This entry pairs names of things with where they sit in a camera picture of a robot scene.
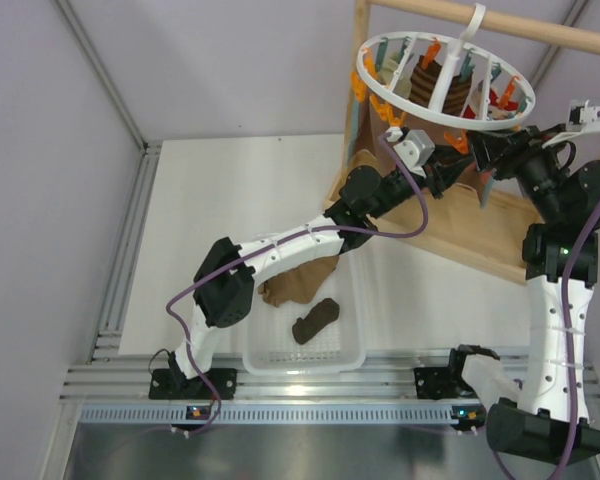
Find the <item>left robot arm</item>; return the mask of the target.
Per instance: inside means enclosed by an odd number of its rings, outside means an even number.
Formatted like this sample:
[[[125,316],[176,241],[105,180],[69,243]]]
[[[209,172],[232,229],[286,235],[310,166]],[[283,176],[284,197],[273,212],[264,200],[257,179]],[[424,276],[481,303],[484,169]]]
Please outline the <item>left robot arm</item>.
[[[183,330],[180,345],[169,352],[165,368],[151,374],[152,400],[209,400],[228,398],[224,368],[211,366],[217,337],[244,320],[251,311],[257,287],[316,259],[338,258],[382,231],[374,220],[411,198],[421,205],[422,223],[406,238],[419,235],[429,223],[424,198],[434,198],[453,186],[473,163],[468,153],[442,146],[431,153],[409,147],[391,148],[393,169],[381,174],[360,164],[346,175],[337,200],[315,219],[282,234],[235,244],[217,240],[198,268],[192,284],[172,297],[166,313]]]

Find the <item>white round clip hanger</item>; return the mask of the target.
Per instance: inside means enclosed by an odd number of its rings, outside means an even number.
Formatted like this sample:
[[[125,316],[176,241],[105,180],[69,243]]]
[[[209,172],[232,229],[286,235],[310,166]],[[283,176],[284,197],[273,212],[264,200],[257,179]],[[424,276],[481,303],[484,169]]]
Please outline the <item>white round clip hanger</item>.
[[[536,94],[525,76],[498,55],[473,43],[487,11],[477,3],[470,23],[455,37],[424,31],[393,31],[375,35],[365,40],[356,57],[350,82],[353,87],[358,111],[359,104],[369,100],[378,115],[390,126],[397,127],[414,117],[429,123],[459,130],[496,131],[515,129],[525,121],[536,104]],[[411,74],[421,55],[425,63],[436,60],[441,65],[440,75],[429,105],[424,107],[392,93],[393,85],[380,82],[379,71],[386,56],[399,52],[402,61],[395,75],[399,76],[405,66]],[[482,91],[481,106],[475,119],[447,115],[442,112],[444,100],[455,76],[462,80],[472,79],[470,94]],[[489,91],[496,89],[500,103],[509,100],[519,103],[515,116],[494,120],[488,117]]]

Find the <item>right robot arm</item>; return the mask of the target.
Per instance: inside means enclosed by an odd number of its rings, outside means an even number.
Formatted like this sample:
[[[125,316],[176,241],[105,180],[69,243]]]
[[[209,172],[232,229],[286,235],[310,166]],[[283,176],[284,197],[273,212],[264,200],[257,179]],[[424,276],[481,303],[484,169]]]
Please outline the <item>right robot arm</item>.
[[[498,355],[461,345],[449,357],[446,382],[458,396],[477,395],[487,412],[490,448],[559,469],[600,453],[584,399],[584,337],[598,280],[600,160],[575,172],[557,155],[574,144],[561,125],[544,132],[471,132],[477,166],[497,180],[516,179],[541,216],[522,244],[531,301],[527,373],[518,385]]]

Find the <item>dark brown sock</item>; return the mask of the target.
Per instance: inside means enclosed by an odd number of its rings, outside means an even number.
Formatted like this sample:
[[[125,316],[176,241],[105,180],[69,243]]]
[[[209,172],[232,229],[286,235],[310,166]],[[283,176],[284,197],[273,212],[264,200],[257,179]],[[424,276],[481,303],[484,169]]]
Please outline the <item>dark brown sock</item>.
[[[340,315],[340,305],[325,298],[311,308],[305,317],[299,317],[292,326],[292,336],[299,345],[305,345]]]
[[[457,169],[463,172],[475,163],[475,158],[471,153],[461,153],[447,145],[437,146],[434,154],[436,162],[444,169]]]

